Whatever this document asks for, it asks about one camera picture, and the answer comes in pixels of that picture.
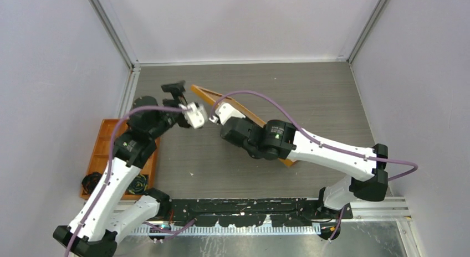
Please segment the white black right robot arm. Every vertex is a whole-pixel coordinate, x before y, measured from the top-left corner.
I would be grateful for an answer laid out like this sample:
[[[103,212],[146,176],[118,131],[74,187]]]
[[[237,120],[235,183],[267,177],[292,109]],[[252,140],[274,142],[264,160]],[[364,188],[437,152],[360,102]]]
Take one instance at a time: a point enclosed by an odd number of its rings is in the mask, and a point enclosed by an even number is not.
[[[346,174],[336,184],[320,190],[316,211],[323,218],[331,218],[356,198],[369,202],[385,199],[388,173],[385,164],[374,159],[386,156],[386,146],[359,147],[359,155],[353,156],[329,148],[352,150],[352,146],[331,140],[315,143],[313,134],[298,130],[291,123],[270,120],[259,126],[249,119],[237,117],[230,117],[222,124],[221,137],[246,150],[254,159],[304,161]]]

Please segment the orange wooden picture frame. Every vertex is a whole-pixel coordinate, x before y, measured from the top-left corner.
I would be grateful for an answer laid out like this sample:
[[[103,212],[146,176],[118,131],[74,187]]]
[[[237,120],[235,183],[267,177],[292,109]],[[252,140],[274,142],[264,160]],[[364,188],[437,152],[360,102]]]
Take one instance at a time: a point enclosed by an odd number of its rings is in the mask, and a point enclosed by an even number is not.
[[[199,98],[201,98],[204,102],[209,104],[210,108],[208,111],[210,111],[211,107],[216,104],[216,101],[222,96],[222,94],[217,93],[215,91],[203,88],[198,85],[191,85],[191,91],[194,92]],[[246,107],[244,107],[241,103],[239,103],[237,100],[235,100],[232,97],[227,97],[225,98],[221,103],[229,103],[231,104],[235,109],[243,113],[246,117],[248,117],[251,121],[256,123],[259,126],[264,126],[266,124],[265,121],[260,119],[256,114],[248,110]],[[297,160],[283,160],[279,159],[283,164],[285,164],[287,167],[291,167],[298,163],[299,161]]]

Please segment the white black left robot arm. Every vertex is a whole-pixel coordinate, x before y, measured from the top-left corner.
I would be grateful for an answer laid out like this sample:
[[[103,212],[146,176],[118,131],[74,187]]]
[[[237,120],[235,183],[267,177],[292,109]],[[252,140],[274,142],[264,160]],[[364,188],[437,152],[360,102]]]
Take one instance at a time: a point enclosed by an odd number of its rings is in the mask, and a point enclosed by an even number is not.
[[[155,188],[116,218],[111,215],[132,181],[157,149],[156,139],[175,124],[189,128],[185,120],[185,81],[164,84],[171,94],[158,105],[152,96],[142,96],[120,118],[110,136],[108,161],[89,199],[68,224],[56,227],[53,238],[65,247],[65,256],[113,256],[118,244],[148,219],[164,220],[171,213],[170,196]]]

